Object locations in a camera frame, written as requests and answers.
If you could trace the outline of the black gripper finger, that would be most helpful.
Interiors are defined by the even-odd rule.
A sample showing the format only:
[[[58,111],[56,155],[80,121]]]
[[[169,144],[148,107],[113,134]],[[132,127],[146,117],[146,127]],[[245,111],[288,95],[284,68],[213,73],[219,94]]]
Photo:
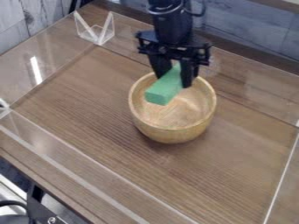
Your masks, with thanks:
[[[160,79],[172,69],[172,62],[164,55],[150,54],[148,56],[149,64],[157,79]]]
[[[180,68],[181,86],[188,88],[192,85],[192,80],[197,77],[198,64],[192,62],[189,59],[181,59]]]

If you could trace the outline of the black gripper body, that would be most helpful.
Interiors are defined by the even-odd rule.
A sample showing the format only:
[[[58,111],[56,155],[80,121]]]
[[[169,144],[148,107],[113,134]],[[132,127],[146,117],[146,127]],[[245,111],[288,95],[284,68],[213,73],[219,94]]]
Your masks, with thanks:
[[[152,66],[169,66],[172,60],[192,66],[209,64],[211,42],[192,30],[192,14],[184,9],[149,9],[153,29],[138,31],[137,51],[148,57]]]

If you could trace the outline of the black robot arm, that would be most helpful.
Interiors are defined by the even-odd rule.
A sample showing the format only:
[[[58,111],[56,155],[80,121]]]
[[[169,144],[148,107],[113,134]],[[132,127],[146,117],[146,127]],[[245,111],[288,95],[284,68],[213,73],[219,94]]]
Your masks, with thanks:
[[[189,0],[148,0],[146,11],[153,29],[134,34],[137,51],[146,55],[157,79],[172,69],[176,60],[181,69],[181,86],[188,88],[200,66],[211,63],[212,44],[192,27],[192,18],[203,16],[205,5],[200,13],[192,13]]]

